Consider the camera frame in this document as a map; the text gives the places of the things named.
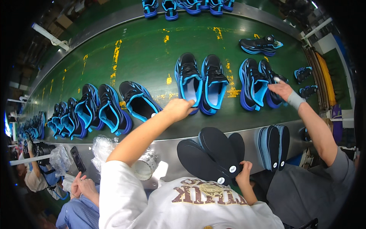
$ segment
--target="blue striped shirt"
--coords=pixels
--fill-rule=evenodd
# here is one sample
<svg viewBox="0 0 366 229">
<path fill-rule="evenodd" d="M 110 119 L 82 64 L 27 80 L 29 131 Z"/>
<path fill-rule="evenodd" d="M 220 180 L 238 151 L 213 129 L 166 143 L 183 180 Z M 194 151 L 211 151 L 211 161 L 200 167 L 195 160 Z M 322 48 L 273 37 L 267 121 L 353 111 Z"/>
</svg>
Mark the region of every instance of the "blue striped shirt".
<svg viewBox="0 0 366 229">
<path fill-rule="evenodd" d="M 98 229 L 99 208 L 88 198 L 81 195 L 62 206 L 56 227 L 64 229 Z"/>
</svg>

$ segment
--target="gray shirt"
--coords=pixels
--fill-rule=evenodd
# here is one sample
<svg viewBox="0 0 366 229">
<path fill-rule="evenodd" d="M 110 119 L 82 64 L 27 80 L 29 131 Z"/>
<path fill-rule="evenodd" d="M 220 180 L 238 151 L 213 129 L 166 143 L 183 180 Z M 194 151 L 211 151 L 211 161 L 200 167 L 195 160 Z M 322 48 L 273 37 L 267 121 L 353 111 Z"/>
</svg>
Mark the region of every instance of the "gray shirt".
<svg viewBox="0 0 366 229">
<path fill-rule="evenodd" d="M 286 164 L 269 186 L 269 206 L 282 222 L 296 228 L 314 218 L 319 220 L 318 228 L 328 228 L 347 198 L 355 171 L 353 161 L 340 148 L 330 167 L 305 170 Z"/>
</svg>

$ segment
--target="white t-shirt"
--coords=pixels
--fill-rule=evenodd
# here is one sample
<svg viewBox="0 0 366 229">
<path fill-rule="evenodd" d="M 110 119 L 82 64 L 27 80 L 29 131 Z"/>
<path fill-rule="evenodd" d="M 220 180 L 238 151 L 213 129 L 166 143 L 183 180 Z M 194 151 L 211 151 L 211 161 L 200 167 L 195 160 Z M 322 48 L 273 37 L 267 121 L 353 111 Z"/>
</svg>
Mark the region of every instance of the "white t-shirt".
<svg viewBox="0 0 366 229">
<path fill-rule="evenodd" d="M 37 177 L 34 169 L 32 171 L 29 170 L 29 164 L 25 164 L 25 166 L 27 167 L 27 174 L 24 181 L 32 192 L 38 192 L 48 187 L 47 181 L 42 174 Z"/>
<path fill-rule="evenodd" d="M 249 206 L 234 190 L 198 178 L 165 182 L 147 201 L 141 182 L 120 161 L 102 165 L 99 208 L 100 229 L 284 228 L 266 203 Z"/>
</svg>

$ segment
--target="gray wrist guard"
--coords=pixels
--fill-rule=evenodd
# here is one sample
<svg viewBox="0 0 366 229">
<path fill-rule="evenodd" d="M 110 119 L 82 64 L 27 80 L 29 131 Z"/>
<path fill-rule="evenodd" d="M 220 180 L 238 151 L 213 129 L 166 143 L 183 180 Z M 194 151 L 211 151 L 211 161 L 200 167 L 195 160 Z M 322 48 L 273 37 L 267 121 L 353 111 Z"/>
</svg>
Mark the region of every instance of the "gray wrist guard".
<svg viewBox="0 0 366 229">
<path fill-rule="evenodd" d="M 292 90 L 289 95 L 287 102 L 293 106 L 296 110 L 299 110 L 299 106 L 301 103 L 306 102 L 304 98 L 301 98 L 294 90 Z"/>
</svg>

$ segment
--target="person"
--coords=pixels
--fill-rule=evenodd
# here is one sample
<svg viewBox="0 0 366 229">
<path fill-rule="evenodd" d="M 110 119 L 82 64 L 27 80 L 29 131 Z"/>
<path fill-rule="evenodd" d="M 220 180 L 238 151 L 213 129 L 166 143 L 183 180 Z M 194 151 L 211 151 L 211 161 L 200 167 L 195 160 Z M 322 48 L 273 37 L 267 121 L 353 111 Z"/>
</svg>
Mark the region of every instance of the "person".
<svg viewBox="0 0 366 229">
<path fill-rule="evenodd" d="M 31 140 L 27 140 L 27 148 L 30 158 L 34 157 L 32 146 L 33 142 Z M 47 173 L 47 171 L 52 170 L 52 167 L 50 165 L 46 165 L 43 169 Z M 24 180 L 25 184 L 32 192 L 42 191 L 49 186 L 55 186 L 60 180 L 59 177 L 56 178 L 55 176 L 48 176 L 49 180 L 47 181 L 43 175 L 45 171 L 41 171 L 41 168 L 39 167 L 37 161 L 33 161 L 28 164 L 19 164 L 16 166 L 16 170 L 19 178 Z M 61 195 L 59 188 L 55 188 L 55 191 L 57 191 L 58 194 Z"/>
<path fill-rule="evenodd" d="M 99 221 L 99 185 L 78 173 L 71 184 L 70 201 L 62 206 L 58 229 L 96 229 Z"/>
<path fill-rule="evenodd" d="M 330 129 L 310 105 L 288 84 L 275 80 L 279 83 L 268 88 L 297 109 L 325 165 L 305 170 L 286 164 L 274 174 L 264 170 L 251 176 L 253 189 L 257 185 L 261 188 L 283 223 L 298 228 L 318 218 L 318 228 L 328 228 L 347 198 L 356 166 L 336 145 Z"/>
<path fill-rule="evenodd" d="M 101 169 L 99 228 L 284 227 L 268 205 L 256 199 L 247 161 L 241 162 L 243 170 L 236 177 L 243 196 L 214 181 L 182 177 L 162 182 L 147 200 L 131 166 L 167 127 L 187 117 L 193 104 L 171 100 L 112 151 Z"/>
</svg>

